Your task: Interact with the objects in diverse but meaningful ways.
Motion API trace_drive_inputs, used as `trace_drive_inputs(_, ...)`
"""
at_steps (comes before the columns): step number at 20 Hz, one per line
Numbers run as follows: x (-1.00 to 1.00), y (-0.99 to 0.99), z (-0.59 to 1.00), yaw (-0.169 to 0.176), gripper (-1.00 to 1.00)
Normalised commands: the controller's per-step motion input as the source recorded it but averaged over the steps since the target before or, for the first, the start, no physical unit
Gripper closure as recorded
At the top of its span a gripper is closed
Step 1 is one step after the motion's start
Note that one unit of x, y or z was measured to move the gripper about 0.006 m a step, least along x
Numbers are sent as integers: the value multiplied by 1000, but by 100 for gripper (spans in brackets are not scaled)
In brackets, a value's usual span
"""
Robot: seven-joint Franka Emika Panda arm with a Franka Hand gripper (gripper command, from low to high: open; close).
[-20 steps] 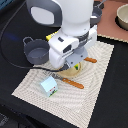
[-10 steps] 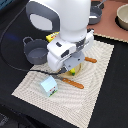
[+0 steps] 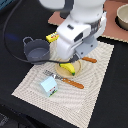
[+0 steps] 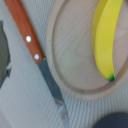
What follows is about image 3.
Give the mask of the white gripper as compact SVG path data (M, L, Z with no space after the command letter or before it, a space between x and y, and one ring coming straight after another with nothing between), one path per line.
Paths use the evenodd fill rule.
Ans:
M71 62L83 58L97 47L97 38L104 32L105 27L105 13L99 21L91 24L75 22L71 16L68 16L57 28L58 56Z

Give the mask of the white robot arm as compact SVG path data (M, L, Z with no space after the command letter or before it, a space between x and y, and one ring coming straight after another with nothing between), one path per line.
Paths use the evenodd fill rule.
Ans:
M68 13L56 30L57 54L62 60L75 62L97 47L97 38L106 27L105 1L39 0L47 9Z

